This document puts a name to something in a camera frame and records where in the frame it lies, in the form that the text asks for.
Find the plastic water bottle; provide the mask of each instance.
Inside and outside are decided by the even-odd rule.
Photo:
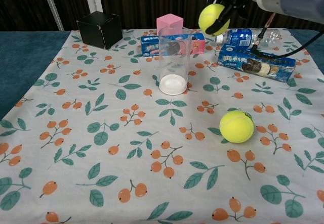
[[[262,29],[256,28],[229,29],[224,34],[216,36],[216,43],[225,43],[232,46],[241,46],[250,49],[261,31]],[[280,46],[280,40],[280,31],[278,29],[268,28],[258,47],[263,50],[272,49],[273,47]]]

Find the dark curtain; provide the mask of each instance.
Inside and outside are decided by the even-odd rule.
[[[0,31],[58,30],[47,0],[0,0]]]
[[[266,12],[258,7],[257,3],[250,2],[247,5],[248,19],[244,20],[237,14],[232,17],[230,28],[262,28],[268,21],[271,12]],[[309,22],[303,19],[293,18],[281,14],[276,14],[272,21],[271,27],[290,28],[290,29],[313,29],[323,30],[324,25]]]
[[[90,13],[87,0],[54,0],[64,30],[78,30],[76,21]]]
[[[120,15],[122,28],[156,28],[156,18],[172,13],[184,26],[198,28],[200,12],[207,0],[101,0],[106,13]]]

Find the yellow tennis ball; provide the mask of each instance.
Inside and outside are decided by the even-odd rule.
[[[207,7],[205,7],[198,19],[199,28],[205,33],[206,29],[210,27],[216,21],[216,19],[219,18],[219,15],[224,10],[224,8],[225,7],[221,4],[210,4]],[[224,33],[228,29],[229,21],[230,19],[224,24],[224,26],[220,30],[213,33],[213,35],[217,36]]]
[[[222,136],[232,143],[247,141],[253,134],[254,124],[250,114],[234,110],[226,113],[220,123]]]

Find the floral tablecloth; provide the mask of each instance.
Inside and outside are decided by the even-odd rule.
[[[274,53],[300,46],[281,33]],[[282,83],[217,66],[207,37],[168,96],[158,57],[141,57],[150,34],[102,50],[73,31],[0,121],[1,223],[323,221],[324,76],[308,52]],[[243,144],[218,129],[236,109],[256,126]]]

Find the black box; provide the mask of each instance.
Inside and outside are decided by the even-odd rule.
[[[83,43],[109,49],[123,38],[119,16],[95,11],[79,19],[77,25]]]

